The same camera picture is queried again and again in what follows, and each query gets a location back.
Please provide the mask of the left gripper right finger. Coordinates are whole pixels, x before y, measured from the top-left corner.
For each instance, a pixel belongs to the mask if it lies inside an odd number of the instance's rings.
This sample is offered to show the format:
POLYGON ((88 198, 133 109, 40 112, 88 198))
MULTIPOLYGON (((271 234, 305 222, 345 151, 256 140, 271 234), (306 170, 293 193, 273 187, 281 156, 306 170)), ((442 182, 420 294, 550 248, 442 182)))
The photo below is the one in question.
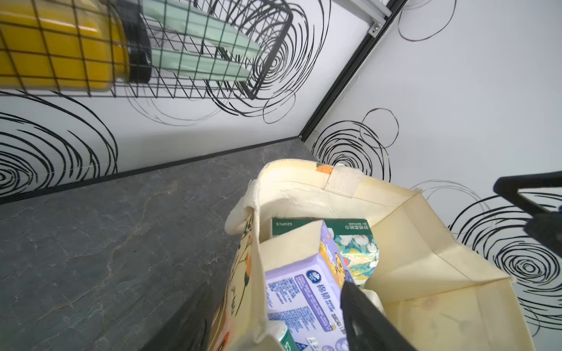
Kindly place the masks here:
POLYGON ((386 318, 376 292, 345 282, 340 306, 350 350, 415 351, 386 318))

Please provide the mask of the floral canvas tote bag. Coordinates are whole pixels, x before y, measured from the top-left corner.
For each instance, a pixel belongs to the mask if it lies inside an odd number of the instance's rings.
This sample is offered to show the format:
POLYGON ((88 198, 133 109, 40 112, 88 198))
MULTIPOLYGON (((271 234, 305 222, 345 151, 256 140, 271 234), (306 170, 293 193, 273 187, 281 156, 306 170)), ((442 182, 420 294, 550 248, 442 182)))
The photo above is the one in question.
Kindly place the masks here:
POLYGON ((514 279, 459 244, 415 191, 344 165, 267 164, 225 223, 240 235, 209 349, 233 350, 266 317, 265 250, 274 217, 366 219, 380 258, 366 286, 418 350, 532 350, 514 279))

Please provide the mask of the purple tissue pack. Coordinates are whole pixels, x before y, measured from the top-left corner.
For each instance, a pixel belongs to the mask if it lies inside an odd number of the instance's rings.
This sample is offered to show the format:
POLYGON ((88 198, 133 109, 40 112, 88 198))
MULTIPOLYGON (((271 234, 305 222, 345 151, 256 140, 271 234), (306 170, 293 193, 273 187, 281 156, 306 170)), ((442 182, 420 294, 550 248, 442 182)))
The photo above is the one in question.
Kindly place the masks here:
POLYGON ((267 316, 283 321, 298 350, 349 350, 341 291, 352 281, 322 220, 261 244, 267 316))

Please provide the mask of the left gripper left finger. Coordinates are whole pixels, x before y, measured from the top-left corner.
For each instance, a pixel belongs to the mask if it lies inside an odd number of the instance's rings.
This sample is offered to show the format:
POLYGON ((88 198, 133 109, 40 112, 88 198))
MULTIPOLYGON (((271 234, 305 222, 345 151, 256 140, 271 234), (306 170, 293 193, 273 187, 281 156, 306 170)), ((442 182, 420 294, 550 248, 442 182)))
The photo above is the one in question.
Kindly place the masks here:
POLYGON ((212 288, 201 285, 140 351, 207 350, 212 328, 213 298, 212 288))

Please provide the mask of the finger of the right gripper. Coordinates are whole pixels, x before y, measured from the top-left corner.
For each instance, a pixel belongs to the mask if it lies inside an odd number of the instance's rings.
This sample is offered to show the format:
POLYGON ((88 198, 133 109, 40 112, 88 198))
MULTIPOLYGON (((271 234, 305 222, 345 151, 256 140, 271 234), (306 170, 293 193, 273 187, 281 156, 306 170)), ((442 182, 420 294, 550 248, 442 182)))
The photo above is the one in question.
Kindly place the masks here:
POLYGON ((522 189, 561 188, 561 171, 500 177, 493 191, 531 216, 524 231, 550 251, 561 256, 561 212, 549 211, 523 197, 522 189))

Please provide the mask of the elephant tissue pack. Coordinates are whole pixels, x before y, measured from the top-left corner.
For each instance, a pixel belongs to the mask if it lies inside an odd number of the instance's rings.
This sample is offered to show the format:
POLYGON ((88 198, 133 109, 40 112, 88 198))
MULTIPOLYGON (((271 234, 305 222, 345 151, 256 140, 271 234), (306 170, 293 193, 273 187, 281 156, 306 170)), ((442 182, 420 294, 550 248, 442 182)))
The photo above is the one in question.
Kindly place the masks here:
POLYGON ((365 219, 292 218, 272 220, 272 235, 312 233, 318 248, 308 257, 266 275, 269 289, 291 281, 295 285, 341 288, 344 282, 364 284, 378 266, 380 250, 365 219))

